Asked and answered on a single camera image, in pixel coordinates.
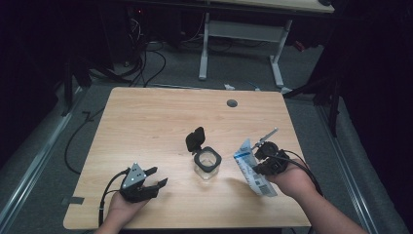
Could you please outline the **black metal stand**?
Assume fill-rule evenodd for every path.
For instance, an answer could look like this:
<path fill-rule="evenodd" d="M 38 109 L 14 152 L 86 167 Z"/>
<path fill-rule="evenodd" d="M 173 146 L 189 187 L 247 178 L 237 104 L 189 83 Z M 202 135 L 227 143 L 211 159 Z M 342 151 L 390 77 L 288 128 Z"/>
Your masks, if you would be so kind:
<path fill-rule="evenodd" d="M 340 99 L 341 78 L 336 76 L 326 76 L 317 81 L 310 81 L 308 84 L 293 89 L 292 91 L 283 94 L 284 98 L 293 98 L 300 94 L 314 91 L 314 105 L 328 105 L 329 113 L 327 115 L 327 128 L 330 133 L 337 137 L 336 125 L 339 114 L 339 99 Z"/>
<path fill-rule="evenodd" d="M 63 116 L 66 116 L 73 107 L 73 80 L 76 80 L 81 88 L 88 88 L 92 84 L 86 59 L 78 56 L 69 57 L 64 64 L 63 87 L 65 108 L 62 112 Z"/>

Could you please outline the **metal floor rail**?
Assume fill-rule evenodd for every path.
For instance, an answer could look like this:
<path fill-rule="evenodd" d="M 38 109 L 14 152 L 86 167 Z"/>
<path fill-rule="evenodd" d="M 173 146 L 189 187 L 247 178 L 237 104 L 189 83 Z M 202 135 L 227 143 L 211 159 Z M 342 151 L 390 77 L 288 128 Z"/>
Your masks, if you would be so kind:
<path fill-rule="evenodd" d="M 344 180 L 346 189 L 349 193 L 350 199 L 353 203 L 355 211 L 357 213 L 360 224 L 365 228 L 370 234 L 378 234 L 377 226 L 371 216 L 370 210 L 367 207 L 364 196 L 362 195 L 360 189 L 358 188 L 357 181 L 351 171 L 351 168 L 345 158 L 343 149 L 340 142 L 336 136 L 331 132 L 328 125 L 327 113 L 322 106 L 316 106 L 316 112 L 320 117 L 322 125 L 326 130 L 329 141 L 334 150 L 334 155 L 338 163 L 339 172 L 342 179 Z"/>
<path fill-rule="evenodd" d="M 63 227 L 61 201 L 72 197 L 89 151 L 92 110 L 90 91 L 77 89 L 72 110 L 63 116 L 59 102 L 0 170 L 0 234 L 79 233 Z"/>

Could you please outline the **white blue milk pouch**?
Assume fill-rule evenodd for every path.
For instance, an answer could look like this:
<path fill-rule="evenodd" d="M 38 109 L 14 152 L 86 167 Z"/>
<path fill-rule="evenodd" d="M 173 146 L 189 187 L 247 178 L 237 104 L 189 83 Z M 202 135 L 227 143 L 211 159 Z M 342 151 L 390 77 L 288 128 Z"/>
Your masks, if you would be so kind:
<path fill-rule="evenodd" d="M 273 185 L 263 176 L 256 173 L 253 168 L 257 165 L 252 153 L 250 140 L 247 138 L 234 154 L 234 159 L 239 166 L 244 178 L 258 196 L 275 197 L 278 195 Z"/>

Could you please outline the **white-framed wooden desk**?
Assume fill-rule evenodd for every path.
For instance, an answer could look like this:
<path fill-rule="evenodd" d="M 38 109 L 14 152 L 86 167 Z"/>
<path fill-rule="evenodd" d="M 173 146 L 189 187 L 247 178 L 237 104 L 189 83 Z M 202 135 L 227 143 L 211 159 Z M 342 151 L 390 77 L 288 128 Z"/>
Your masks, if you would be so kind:
<path fill-rule="evenodd" d="M 335 9 L 331 0 L 206 0 L 206 5 L 213 3 L 231 4 L 243 7 L 258 7 L 263 10 L 280 10 L 282 13 L 333 14 Z M 211 19 L 209 13 L 204 17 L 203 50 L 201 54 L 199 79 L 207 78 L 208 40 L 210 37 L 242 39 L 276 43 L 275 53 L 269 57 L 276 86 L 285 90 L 279 60 L 288 37 L 292 18 L 287 18 L 283 25 L 272 26 L 252 22 L 235 22 L 229 19 Z"/>

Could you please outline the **person's right hand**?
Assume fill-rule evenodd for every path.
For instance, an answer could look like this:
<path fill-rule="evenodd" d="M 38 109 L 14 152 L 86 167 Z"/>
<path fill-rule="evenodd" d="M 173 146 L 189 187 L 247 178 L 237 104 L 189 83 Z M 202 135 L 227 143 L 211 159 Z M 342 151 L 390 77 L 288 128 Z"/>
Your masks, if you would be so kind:
<path fill-rule="evenodd" d="M 300 162 L 293 161 L 287 165 L 284 172 L 277 175 L 266 175 L 266 179 L 274 183 L 283 194 L 296 200 L 318 194 L 304 169 L 305 167 Z"/>

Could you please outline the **grey tape strip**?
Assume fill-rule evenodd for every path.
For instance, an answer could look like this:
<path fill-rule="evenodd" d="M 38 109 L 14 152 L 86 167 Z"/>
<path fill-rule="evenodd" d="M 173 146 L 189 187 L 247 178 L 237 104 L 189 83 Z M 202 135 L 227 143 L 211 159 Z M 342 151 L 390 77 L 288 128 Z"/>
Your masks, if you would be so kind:
<path fill-rule="evenodd" d="M 68 206 L 70 204 L 75 204 L 75 205 L 82 205 L 84 202 L 83 197 L 64 197 L 61 201 L 61 203 L 64 206 Z"/>

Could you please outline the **clear square jar black lid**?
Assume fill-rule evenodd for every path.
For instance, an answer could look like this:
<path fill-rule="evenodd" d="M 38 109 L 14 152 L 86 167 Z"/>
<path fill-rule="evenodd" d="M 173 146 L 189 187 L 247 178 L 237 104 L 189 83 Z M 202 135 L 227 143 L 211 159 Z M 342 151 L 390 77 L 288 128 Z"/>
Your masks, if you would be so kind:
<path fill-rule="evenodd" d="M 194 171 L 203 180 L 216 176 L 222 157 L 210 146 L 203 146 L 206 140 L 205 130 L 198 127 L 186 138 L 187 150 L 193 155 Z"/>

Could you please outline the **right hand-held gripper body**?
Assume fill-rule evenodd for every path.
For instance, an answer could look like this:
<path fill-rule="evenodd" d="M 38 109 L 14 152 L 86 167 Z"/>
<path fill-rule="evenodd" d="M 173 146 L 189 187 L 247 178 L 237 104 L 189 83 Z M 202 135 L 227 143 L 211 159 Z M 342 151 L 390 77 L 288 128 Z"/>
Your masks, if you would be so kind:
<path fill-rule="evenodd" d="M 260 138 L 252 147 L 252 150 L 256 150 L 254 157 L 260 161 L 259 164 L 267 165 L 271 168 L 271 176 L 284 172 L 289 160 L 289 157 L 280 150 L 275 143 L 269 141 L 269 138 L 277 131 L 278 128 L 274 128 L 268 134 Z"/>

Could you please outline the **person's left hand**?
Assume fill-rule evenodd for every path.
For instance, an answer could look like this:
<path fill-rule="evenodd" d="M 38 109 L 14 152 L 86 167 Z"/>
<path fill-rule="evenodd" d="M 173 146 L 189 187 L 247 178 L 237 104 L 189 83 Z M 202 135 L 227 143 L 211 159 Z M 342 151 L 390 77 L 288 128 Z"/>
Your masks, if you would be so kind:
<path fill-rule="evenodd" d="M 101 226 L 111 226 L 120 230 L 137 215 L 137 213 L 148 203 L 148 200 L 131 203 L 116 192 L 111 199 L 109 210 Z"/>

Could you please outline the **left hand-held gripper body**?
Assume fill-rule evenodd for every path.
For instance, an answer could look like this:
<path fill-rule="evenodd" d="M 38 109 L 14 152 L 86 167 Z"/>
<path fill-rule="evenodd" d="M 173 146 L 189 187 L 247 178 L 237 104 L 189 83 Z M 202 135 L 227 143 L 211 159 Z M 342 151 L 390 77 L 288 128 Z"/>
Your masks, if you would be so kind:
<path fill-rule="evenodd" d="M 159 189 L 155 188 L 154 185 L 144 185 L 147 178 L 144 171 L 137 163 L 133 163 L 127 172 L 120 187 L 120 193 L 126 201 L 137 203 L 158 196 Z"/>

